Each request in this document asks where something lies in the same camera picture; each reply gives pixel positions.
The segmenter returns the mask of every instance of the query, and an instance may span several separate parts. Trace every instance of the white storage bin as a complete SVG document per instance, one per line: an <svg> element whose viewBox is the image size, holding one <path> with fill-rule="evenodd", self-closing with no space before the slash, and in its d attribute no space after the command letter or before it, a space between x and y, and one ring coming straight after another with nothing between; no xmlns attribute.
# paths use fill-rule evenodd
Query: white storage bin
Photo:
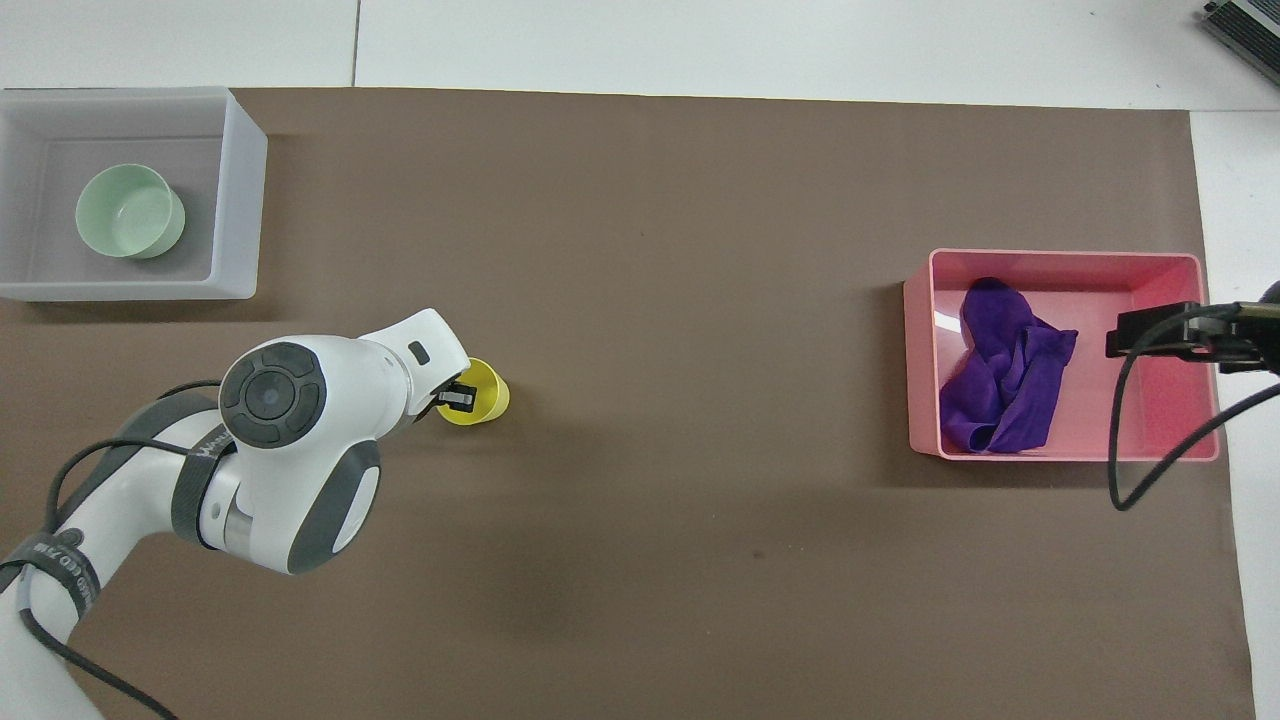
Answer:
<svg viewBox="0 0 1280 720"><path fill-rule="evenodd" d="M122 163L154 168L187 209L159 258L105 258L76 232L81 190ZM227 88L0 91L0 296L251 297L265 178L266 135Z"/></svg>

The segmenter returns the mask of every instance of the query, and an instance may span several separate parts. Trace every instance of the purple towel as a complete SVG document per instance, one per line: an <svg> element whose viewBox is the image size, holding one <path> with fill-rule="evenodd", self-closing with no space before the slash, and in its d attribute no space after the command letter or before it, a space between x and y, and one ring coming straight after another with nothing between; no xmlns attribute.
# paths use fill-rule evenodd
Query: purple towel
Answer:
<svg viewBox="0 0 1280 720"><path fill-rule="evenodd" d="M973 351L942 386L942 433L969 452L1041 447L1076 331L1050 327L1021 293L996 278L973 283L960 316Z"/></svg>

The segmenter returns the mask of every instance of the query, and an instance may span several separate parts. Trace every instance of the black strap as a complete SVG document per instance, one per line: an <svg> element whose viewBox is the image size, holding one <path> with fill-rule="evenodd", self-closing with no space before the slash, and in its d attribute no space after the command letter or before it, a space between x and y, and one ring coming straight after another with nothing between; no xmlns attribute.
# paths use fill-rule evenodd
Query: black strap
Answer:
<svg viewBox="0 0 1280 720"><path fill-rule="evenodd" d="M78 541L81 537L78 532L70 530L58 536L36 533L22 541L22 544L0 562L0 568L35 565L44 570L67 588L72 602L76 603L76 612L79 618L84 618L97 601L97 593L102 592L102 584L97 582L97 573L93 571L88 557L70 544L70 541Z"/></svg>
<svg viewBox="0 0 1280 720"><path fill-rule="evenodd" d="M200 509L205 503L209 482L218 470L218 464L228 452L236 452L236 443L227 427L219 424L209 430L195 447L187 451L178 471L178 482L173 487L173 501L169 503L169 518L173 532L187 542L193 542L215 550L200 537Z"/></svg>

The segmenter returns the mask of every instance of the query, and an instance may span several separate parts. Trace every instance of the yellow cup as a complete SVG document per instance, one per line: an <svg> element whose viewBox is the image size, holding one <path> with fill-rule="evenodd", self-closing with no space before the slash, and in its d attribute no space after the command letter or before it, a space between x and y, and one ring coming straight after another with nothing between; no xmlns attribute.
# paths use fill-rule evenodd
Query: yellow cup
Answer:
<svg viewBox="0 0 1280 720"><path fill-rule="evenodd" d="M494 420L507 411L511 388L484 360L471 357L471 369L458 375L458 382L476 388L476 402L471 413L462 413L448 405L438 405L435 409L445 420L454 425L475 425Z"/></svg>

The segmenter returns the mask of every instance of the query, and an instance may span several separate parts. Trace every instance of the mint green bowl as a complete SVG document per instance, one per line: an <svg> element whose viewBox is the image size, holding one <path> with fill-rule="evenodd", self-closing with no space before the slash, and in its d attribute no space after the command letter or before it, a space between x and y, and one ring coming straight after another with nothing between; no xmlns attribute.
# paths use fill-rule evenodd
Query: mint green bowl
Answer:
<svg viewBox="0 0 1280 720"><path fill-rule="evenodd" d="M115 165L93 176L76 202L76 229L95 252L142 260L178 242L187 211L160 173Z"/></svg>

